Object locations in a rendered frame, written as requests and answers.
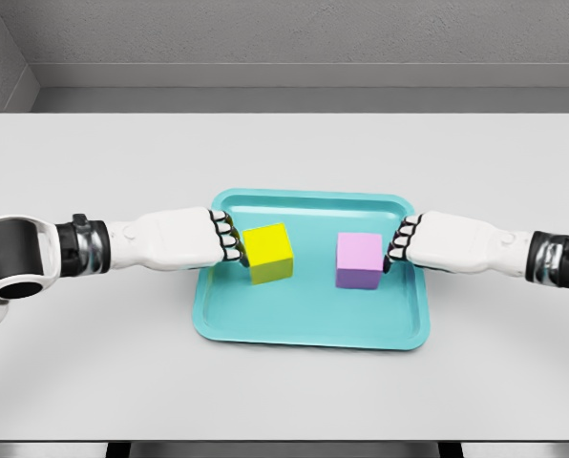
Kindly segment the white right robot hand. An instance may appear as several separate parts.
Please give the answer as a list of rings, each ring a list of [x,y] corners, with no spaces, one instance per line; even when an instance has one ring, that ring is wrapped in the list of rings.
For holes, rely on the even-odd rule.
[[[456,274],[489,267],[488,245],[495,228],[478,219],[429,211],[403,218],[386,250],[383,271],[399,261]]]

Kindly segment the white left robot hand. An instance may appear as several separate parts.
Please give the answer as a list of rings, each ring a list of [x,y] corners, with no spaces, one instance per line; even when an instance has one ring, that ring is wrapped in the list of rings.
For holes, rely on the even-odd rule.
[[[192,207],[145,215],[136,222],[141,264],[158,271],[249,265],[241,236],[223,210]]]

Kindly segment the yellow cube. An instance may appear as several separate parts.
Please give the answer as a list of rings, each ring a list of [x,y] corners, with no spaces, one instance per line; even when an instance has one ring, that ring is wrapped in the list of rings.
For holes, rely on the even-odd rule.
[[[294,255],[282,222],[246,229],[242,237],[253,285],[293,275]]]

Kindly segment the pink cube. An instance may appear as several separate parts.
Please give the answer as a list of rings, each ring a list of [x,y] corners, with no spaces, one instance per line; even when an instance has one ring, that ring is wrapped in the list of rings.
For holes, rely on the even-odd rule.
[[[380,234],[339,233],[336,244],[336,286],[377,289],[383,275],[382,248]]]

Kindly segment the teal tray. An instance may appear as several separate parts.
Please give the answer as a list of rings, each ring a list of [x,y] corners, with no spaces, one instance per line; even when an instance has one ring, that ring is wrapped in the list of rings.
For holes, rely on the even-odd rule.
[[[289,279],[254,286],[224,262],[199,273],[192,323],[206,339],[413,350],[431,330],[424,274],[397,262],[375,290],[335,284],[336,238],[369,232],[390,240],[412,205],[396,195],[233,188],[213,199],[239,230],[283,223],[294,254]]]

